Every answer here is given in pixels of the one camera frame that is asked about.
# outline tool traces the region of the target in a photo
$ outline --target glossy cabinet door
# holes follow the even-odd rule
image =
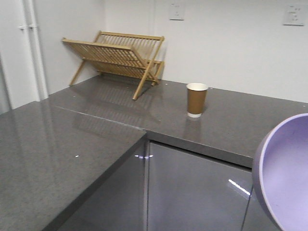
[[[143,231],[144,146],[140,147],[58,231]]]
[[[241,230],[249,171],[155,143],[150,154],[148,231]]]
[[[263,212],[255,191],[249,201],[243,231],[280,231]]]

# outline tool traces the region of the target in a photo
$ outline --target gray countertop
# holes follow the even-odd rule
[[[308,112],[307,103],[210,89],[191,120],[185,84],[146,85],[134,102],[136,84],[98,76],[0,115],[0,230],[42,230],[145,134],[250,168],[273,127]]]
[[[133,101],[136,81],[97,76],[50,96],[52,105],[147,131],[151,140],[251,168],[265,135],[308,103],[210,89],[198,120],[186,113],[186,85],[161,81]]]
[[[0,230],[41,231],[144,135],[48,101],[0,115]]]

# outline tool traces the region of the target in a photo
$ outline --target paper cup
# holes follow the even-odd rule
[[[190,83],[187,87],[187,115],[193,118],[201,116],[204,110],[208,86],[203,83]]]

